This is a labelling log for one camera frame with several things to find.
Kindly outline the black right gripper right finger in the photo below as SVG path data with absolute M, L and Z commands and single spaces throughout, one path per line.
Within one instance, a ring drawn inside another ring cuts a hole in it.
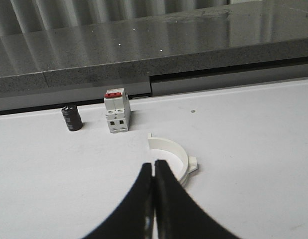
M 236 239 L 187 194 L 168 163 L 155 162 L 155 210 L 160 239 Z

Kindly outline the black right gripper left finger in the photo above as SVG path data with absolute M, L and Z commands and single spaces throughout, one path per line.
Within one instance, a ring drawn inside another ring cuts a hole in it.
M 154 224 L 152 165 L 144 163 L 114 211 L 86 239 L 151 239 Z

